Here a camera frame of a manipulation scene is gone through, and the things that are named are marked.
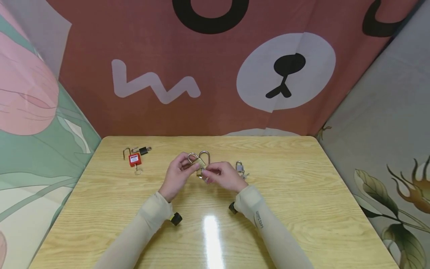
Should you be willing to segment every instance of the wall backdrop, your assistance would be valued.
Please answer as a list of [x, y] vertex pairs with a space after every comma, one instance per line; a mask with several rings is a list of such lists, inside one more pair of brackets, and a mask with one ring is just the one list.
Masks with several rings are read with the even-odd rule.
[[315, 135], [416, 3], [5, 1], [101, 137]]
[[0, 268], [27, 268], [100, 137], [0, 0]]
[[401, 269], [430, 268], [429, 13], [426, 1], [319, 136]]

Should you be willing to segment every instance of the white zigzag line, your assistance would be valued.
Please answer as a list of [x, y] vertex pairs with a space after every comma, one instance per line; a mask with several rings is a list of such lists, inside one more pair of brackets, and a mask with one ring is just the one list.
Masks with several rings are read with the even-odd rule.
[[114, 80], [114, 92], [121, 98], [132, 95], [146, 87], [151, 87], [163, 104], [169, 104], [184, 92], [187, 92], [192, 98], [200, 96], [200, 89], [193, 77], [184, 77], [169, 91], [166, 91], [158, 75], [153, 72], [148, 72], [127, 82], [126, 64], [118, 59], [112, 61], [112, 77]]

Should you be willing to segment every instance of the black eye drawing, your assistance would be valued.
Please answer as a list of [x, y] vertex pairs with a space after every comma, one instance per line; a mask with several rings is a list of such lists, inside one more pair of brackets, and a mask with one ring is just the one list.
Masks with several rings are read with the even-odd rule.
[[306, 64], [306, 59], [300, 53], [285, 55], [275, 61], [275, 72], [283, 77], [281, 85], [266, 94], [266, 98], [273, 98], [282, 93], [285, 98], [291, 97], [291, 91], [286, 85], [288, 75], [299, 72]]
[[172, 3], [176, 16], [189, 29], [201, 34], [219, 34], [238, 25], [248, 10], [249, 0], [233, 0], [230, 10], [218, 18], [200, 16], [193, 10], [191, 0], [173, 0]]
[[366, 12], [363, 20], [363, 33], [371, 37], [390, 37], [404, 20], [385, 23], [376, 20], [376, 12], [381, 6], [381, 0], [375, 0]]

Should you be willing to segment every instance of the silver padlock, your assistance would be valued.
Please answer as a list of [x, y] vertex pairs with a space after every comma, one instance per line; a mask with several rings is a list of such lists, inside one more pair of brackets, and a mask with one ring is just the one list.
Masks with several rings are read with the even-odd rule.
[[242, 162], [241, 162], [241, 161], [237, 161], [237, 162], [236, 162], [236, 171], [239, 173], [239, 175], [240, 175], [243, 179], [246, 179], [246, 177], [249, 175], [249, 174], [246, 174], [246, 175], [245, 175], [245, 169], [243, 168], [243, 164], [242, 164]]

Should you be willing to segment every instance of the forearm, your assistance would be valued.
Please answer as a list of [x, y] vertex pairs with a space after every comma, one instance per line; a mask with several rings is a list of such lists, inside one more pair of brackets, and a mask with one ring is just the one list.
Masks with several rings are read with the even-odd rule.
[[234, 207], [257, 227], [278, 269], [313, 269], [302, 248], [254, 186], [246, 187], [236, 196]]
[[172, 205], [163, 196], [158, 192], [150, 196], [94, 268], [133, 269], [146, 244], [172, 214]]

